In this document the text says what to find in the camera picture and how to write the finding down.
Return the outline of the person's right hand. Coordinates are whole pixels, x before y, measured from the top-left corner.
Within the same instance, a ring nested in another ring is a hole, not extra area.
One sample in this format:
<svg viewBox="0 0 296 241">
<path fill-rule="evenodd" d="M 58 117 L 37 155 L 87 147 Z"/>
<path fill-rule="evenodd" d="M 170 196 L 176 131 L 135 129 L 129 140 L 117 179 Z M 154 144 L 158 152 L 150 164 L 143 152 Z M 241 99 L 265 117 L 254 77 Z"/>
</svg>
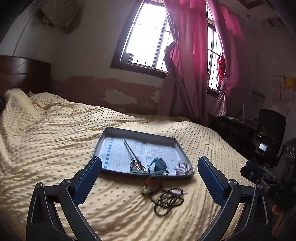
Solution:
<svg viewBox="0 0 296 241">
<path fill-rule="evenodd" d="M 283 218 L 285 212 L 280 209 L 277 205 L 274 204 L 274 206 L 272 207 L 272 212 L 275 216 L 278 216 L 279 218 Z"/>
</svg>

